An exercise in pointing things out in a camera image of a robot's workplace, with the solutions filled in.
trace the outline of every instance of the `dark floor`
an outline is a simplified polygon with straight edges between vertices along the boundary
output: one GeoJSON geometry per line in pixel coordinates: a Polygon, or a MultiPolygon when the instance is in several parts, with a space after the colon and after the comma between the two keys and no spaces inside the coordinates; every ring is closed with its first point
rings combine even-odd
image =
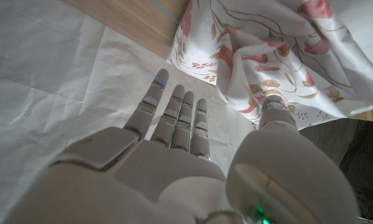
{"type": "Polygon", "coordinates": [[[361,217],[373,220],[373,122],[341,119],[300,133],[340,166],[355,191],[361,217]]]}
{"type": "Polygon", "coordinates": [[[340,165],[354,136],[367,121],[339,119],[305,128],[300,134],[311,140],[337,165],[340,165]]]}

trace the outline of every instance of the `floral cloth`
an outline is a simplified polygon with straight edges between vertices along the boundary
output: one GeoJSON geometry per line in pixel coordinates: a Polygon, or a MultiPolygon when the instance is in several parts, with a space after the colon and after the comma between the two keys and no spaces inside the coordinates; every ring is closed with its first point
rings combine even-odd
{"type": "Polygon", "coordinates": [[[193,0],[168,62],[255,123],[269,95],[299,129],[373,110],[373,65],[325,0],[193,0]]]}

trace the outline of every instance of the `robot finger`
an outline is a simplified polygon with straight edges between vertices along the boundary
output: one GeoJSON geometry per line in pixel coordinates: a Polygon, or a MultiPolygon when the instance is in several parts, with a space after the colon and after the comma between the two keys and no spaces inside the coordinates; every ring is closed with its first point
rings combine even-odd
{"type": "Polygon", "coordinates": [[[166,69],[161,69],[154,78],[154,81],[150,85],[142,101],[138,104],[137,109],[124,125],[124,129],[137,133],[140,139],[145,137],[167,81],[168,71],[166,69]]]}
{"type": "Polygon", "coordinates": [[[168,101],[166,110],[160,117],[159,123],[151,137],[151,141],[161,143],[164,147],[168,148],[173,137],[175,125],[177,122],[182,100],[184,98],[184,86],[177,85],[174,88],[173,94],[168,101]]]}
{"type": "Polygon", "coordinates": [[[191,141],[191,119],[193,109],[193,93],[188,91],[184,95],[180,114],[175,125],[175,130],[170,148],[181,149],[189,152],[191,141]]]}
{"type": "Polygon", "coordinates": [[[210,145],[207,128],[207,105],[205,99],[199,99],[196,104],[193,120],[190,154],[210,160],[210,145]]]}

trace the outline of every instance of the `robotic hand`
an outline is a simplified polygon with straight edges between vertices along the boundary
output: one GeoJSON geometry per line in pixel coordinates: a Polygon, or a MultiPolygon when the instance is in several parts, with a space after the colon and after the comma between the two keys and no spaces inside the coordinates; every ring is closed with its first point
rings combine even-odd
{"type": "Polygon", "coordinates": [[[263,107],[228,179],[210,162],[206,101],[175,87],[144,140],[168,80],[158,72],[126,125],[107,128],[44,167],[4,223],[357,223],[351,186],[299,135],[279,97],[263,107]]]}

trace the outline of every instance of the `crumpled white sheet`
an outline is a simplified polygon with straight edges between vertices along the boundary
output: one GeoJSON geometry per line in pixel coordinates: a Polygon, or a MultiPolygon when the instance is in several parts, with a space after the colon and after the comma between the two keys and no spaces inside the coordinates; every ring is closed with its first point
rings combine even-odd
{"type": "Polygon", "coordinates": [[[373,45],[373,1],[343,3],[361,8],[343,14],[326,0],[193,0],[168,61],[216,84],[224,101],[255,123],[273,94],[299,129],[373,110],[373,65],[352,39],[364,34],[363,46],[373,45]],[[352,24],[351,37],[337,11],[347,26],[356,16],[366,23],[352,24]]]}
{"type": "Polygon", "coordinates": [[[161,68],[170,79],[147,138],[182,84],[206,98],[211,158],[227,173],[253,126],[214,86],[62,1],[0,1],[0,220],[67,145],[123,127],[161,68]]]}

